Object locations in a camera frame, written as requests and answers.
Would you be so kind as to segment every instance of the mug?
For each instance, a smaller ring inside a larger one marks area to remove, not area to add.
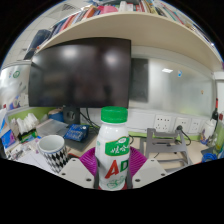
[[[38,142],[38,148],[53,172],[59,173],[67,164],[65,140],[61,136],[48,135],[42,138]]]

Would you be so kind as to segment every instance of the electronic device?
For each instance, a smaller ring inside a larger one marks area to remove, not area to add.
[[[80,123],[80,108],[128,108],[130,73],[131,40],[96,37],[60,43],[33,56],[29,106],[63,106],[68,124]]]

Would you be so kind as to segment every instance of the shelf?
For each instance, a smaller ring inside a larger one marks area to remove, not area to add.
[[[55,35],[36,52],[70,40],[90,37],[130,39],[133,46],[161,48],[190,57],[212,72],[222,61],[208,43],[178,22],[143,12],[115,12],[91,17]]]

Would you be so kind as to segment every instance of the plastic bottle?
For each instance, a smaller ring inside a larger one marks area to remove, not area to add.
[[[213,147],[216,144],[216,141],[217,141],[217,138],[218,138],[218,133],[219,133],[221,127],[222,127],[223,113],[224,112],[219,114],[218,124],[217,124],[215,132],[214,132],[214,134],[212,136],[212,140],[211,140],[211,142],[209,144],[209,147]]]
[[[124,187],[130,154],[129,135],[125,122],[128,111],[123,107],[104,107],[103,122],[96,142],[95,156],[99,161],[99,186],[115,191]]]
[[[223,158],[224,158],[224,144],[222,146],[220,153],[218,154],[218,159],[223,159]]]
[[[215,143],[215,150],[217,151],[217,154],[220,153],[223,143],[224,143],[224,120],[222,120],[222,124],[218,132],[217,141]]]
[[[207,145],[209,139],[212,137],[216,126],[216,121],[214,119],[207,120],[203,126],[201,132],[201,139],[200,142],[204,145]]]

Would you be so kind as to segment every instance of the green bottle cap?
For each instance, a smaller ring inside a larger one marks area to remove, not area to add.
[[[113,124],[125,123],[128,120],[128,110],[124,107],[103,107],[101,120]]]

